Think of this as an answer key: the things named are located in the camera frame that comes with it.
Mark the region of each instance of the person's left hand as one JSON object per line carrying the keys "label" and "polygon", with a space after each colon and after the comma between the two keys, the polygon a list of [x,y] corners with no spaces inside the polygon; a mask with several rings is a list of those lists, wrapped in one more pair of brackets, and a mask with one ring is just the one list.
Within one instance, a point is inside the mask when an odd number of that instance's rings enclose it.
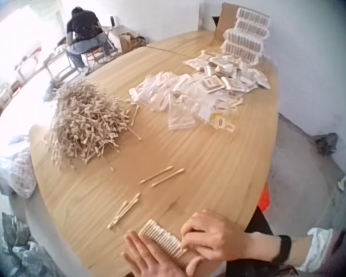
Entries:
{"label": "person's left hand", "polygon": [[122,253],[135,277],[191,277],[203,257],[195,257],[183,272],[147,236],[131,231],[125,235],[130,254]]}

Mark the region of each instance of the dark hair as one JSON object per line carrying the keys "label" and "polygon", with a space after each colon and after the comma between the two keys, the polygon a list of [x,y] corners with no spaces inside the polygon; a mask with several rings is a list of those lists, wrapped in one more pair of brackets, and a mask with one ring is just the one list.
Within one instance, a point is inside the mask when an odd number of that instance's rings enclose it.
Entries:
{"label": "dark hair", "polygon": [[72,16],[74,16],[75,14],[77,13],[80,13],[81,11],[83,11],[83,9],[81,7],[75,7],[73,10],[72,10]]}

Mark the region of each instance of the jeans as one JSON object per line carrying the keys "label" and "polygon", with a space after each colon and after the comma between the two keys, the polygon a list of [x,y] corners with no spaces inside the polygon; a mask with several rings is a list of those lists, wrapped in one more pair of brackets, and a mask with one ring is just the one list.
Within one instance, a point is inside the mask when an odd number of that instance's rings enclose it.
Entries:
{"label": "jeans", "polygon": [[85,63],[82,60],[81,54],[86,53],[96,46],[102,47],[105,55],[110,56],[110,46],[108,43],[108,37],[105,33],[100,33],[94,38],[88,40],[73,43],[68,47],[66,53],[76,68],[84,68]]}

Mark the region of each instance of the desk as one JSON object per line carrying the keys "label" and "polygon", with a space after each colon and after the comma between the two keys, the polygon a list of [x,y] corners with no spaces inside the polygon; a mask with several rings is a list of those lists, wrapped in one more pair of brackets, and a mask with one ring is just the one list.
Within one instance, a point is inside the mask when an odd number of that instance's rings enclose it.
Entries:
{"label": "desk", "polygon": [[[88,78],[107,93],[128,97],[128,89],[147,74],[193,73],[184,55],[141,47],[108,63]],[[272,89],[246,95],[235,133],[199,124],[194,129],[168,130],[167,113],[141,108],[134,130],[120,138],[121,152],[107,152],[112,173],[103,159],[77,171],[56,169],[41,138],[31,132],[31,155],[45,204],[60,232],[95,276],[123,276],[129,271],[120,256],[123,235],[139,230],[148,219],[158,221],[178,237],[193,212],[213,209],[243,228],[248,225],[264,188],[277,131],[279,98],[276,72],[265,74]],[[139,181],[166,168],[186,172],[152,189]],[[113,231],[106,229],[124,200],[141,192],[141,201]]]}

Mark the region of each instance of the red object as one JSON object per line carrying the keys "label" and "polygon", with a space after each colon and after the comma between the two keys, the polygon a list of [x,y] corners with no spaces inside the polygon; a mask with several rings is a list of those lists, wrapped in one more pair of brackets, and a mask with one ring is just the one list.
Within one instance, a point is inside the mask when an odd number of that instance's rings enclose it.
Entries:
{"label": "red object", "polygon": [[270,194],[269,194],[268,183],[265,184],[265,188],[264,188],[263,194],[260,197],[258,205],[260,210],[263,213],[266,212],[270,207]]}

